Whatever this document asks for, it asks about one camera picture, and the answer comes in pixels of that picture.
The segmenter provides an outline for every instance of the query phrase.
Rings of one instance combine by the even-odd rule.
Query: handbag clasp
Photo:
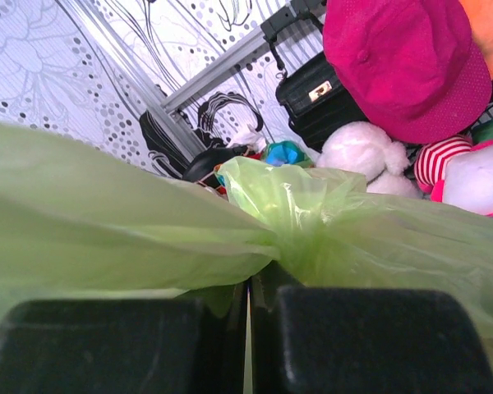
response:
[[[317,99],[319,99],[324,94],[330,92],[331,90],[332,90],[332,85],[330,84],[330,82],[326,80],[323,84],[321,84],[314,90],[310,91],[309,97],[311,98],[311,101],[314,103]]]

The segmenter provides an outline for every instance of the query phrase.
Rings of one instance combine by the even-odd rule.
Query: green plastic bag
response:
[[[33,298],[229,285],[275,259],[309,286],[447,291],[493,364],[493,219],[367,194],[349,172],[235,158],[219,173],[231,204],[82,143],[0,126],[0,319]]]

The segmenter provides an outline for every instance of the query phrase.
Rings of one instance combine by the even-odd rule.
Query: teal object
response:
[[[471,130],[471,137],[475,145],[488,140],[493,140],[493,120],[474,127]]]
[[[304,162],[308,157],[292,141],[283,141],[270,144],[265,154],[265,162],[274,167],[284,164],[298,164]]]

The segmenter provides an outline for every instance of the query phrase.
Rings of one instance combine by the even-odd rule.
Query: metal bar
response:
[[[166,98],[165,94],[155,86],[155,83],[130,56],[131,50],[110,26],[98,10],[90,2],[84,0],[58,0],[66,11],[74,14],[77,20],[82,21],[85,28],[95,38],[99,46],[126,74],[132,82],[133,88],[140,95],[146,107],[168,133],[172,142],[181,153],[191,161],[200,152],[205,150],[203,143],[197,138],[193,130],[183,121],[175,122],[161,107],[160,103]]]
[[[160,104],[166,113],[171,113],[180,108],[186,101],[197,93],[208,89],[217,79],[223,77],[223,73],[232,69],[246,56],[253,53],[265,43],[263,30],[257,26],[253,31],[243,37],[225,53],[219,56],[204,70],[191,78],[180,89],[170,94]]]

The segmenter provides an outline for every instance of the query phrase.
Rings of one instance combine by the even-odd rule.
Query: cap brim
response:
[[[469,59],[447,94],[416,118],[384,113],[364,101],[360,107],[369,120],[391,137],[412,144],[430,144],[458,134],[486,110],[491,98],[491,77],[484,57],[472,44]]]

